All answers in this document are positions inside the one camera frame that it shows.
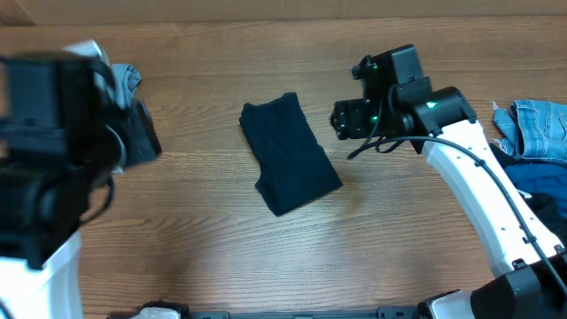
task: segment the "black camera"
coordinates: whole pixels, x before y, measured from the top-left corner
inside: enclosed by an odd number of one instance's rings
[[[121,109],[96,85],[100,76],[114,88],[99,58],[52,52],[2,62],[11,113],[0,119],[8,149],[0,161],[0,256],[41,269],[81,225],[90,193],[161,148],[143,102]]]
[[[352,72],[355,80],[362,80],[363,98],[335,103],[330,125],[341,140],[437,136],[447,124],[476,120],[458,89],[433,91],[412,44],[366,56]],[[421,152],[423,144],[412,144]]]

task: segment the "blue jeans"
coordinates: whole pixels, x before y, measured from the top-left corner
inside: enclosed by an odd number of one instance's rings
[[[517,100],[509,114],[494,103],[499,147],[517,160],[567,163],[567,105]]]

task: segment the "folded black shirt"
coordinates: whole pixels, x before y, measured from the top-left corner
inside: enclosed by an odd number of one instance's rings
[[[276,216],[343,185],[307,124],[297,94],[265,105],[246,104],[240,126],[260,163],[256,188]]]

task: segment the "gray cloth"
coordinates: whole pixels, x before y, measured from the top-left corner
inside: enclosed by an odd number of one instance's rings
[[[121,109],[132,105],[134,95],[142,75],[129,64],[113,64],[114,79],[116,80],[116,96],[114,99]]]

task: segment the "black cloth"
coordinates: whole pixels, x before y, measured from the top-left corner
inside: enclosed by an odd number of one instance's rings
[[[265,105],[246,104],[240,126],[260,163],[256,188],[276,216],[343,185],[307,124],[297,94]]]
[[[515,166],[521,162],[503,152],[498,146],[490,144],[494,157],[500,165],[505,169],[506,174],[509,173],[506,168]],[[553,232],[559,239],[567,243],[567,221],[562,217],[560,206],[557,199],[545,193],[531,193],[532,198],[525,199],[526,204],[531,208],[533,213],[544,226]]]
[[[567,222],[559,214],[555,198],[548,194],[532,194],[532,198],[525,202],[548,230],[556,234],[563,243],[567,243]]]

